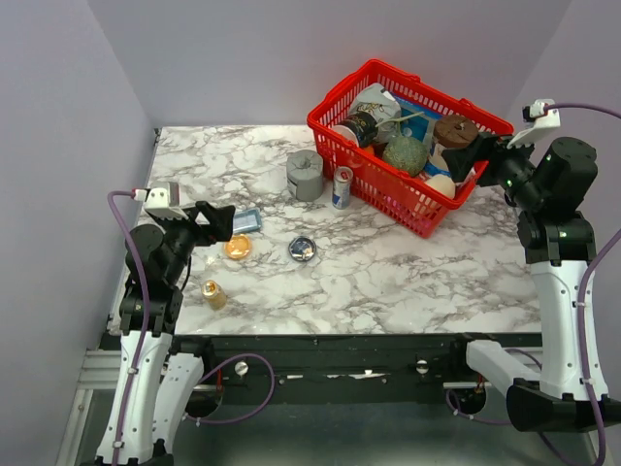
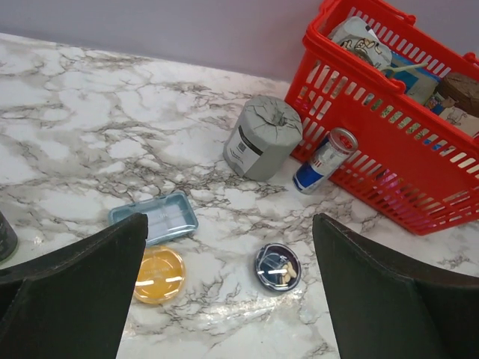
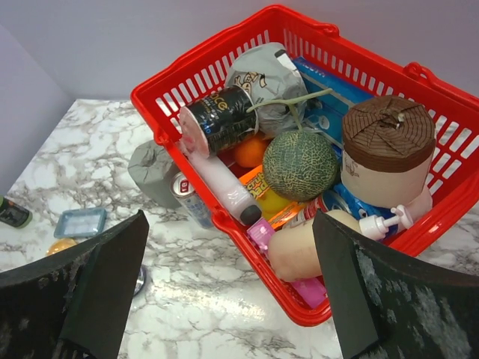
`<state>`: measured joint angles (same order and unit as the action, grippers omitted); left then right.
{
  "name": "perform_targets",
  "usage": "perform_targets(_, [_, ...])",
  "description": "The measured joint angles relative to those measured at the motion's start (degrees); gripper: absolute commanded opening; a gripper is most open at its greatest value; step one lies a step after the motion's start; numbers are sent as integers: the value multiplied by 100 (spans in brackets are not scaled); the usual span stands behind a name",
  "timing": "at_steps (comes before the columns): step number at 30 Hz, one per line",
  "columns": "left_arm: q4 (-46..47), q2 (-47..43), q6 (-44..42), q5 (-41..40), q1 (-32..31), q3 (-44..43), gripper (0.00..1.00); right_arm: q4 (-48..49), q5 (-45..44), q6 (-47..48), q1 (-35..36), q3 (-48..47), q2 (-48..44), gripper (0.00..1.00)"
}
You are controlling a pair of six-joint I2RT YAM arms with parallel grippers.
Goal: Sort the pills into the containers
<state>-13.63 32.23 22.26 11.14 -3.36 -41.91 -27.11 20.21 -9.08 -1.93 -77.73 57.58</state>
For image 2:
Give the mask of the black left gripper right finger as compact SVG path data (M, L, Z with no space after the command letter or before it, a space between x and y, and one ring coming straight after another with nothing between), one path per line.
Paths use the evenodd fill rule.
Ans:
M440 269L321 213L315 254L341 358L477 358L478 278Z

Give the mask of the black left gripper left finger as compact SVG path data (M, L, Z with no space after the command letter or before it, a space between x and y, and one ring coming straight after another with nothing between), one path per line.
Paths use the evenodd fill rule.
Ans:
M1 357L115 358L147 234L135 213L1 270Z

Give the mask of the round yellow pill container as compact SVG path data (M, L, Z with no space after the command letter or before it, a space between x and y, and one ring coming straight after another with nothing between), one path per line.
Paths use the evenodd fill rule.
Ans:
M165 246L145 250L133 296L145 304L162 304L177 296L186 279L182 257Z

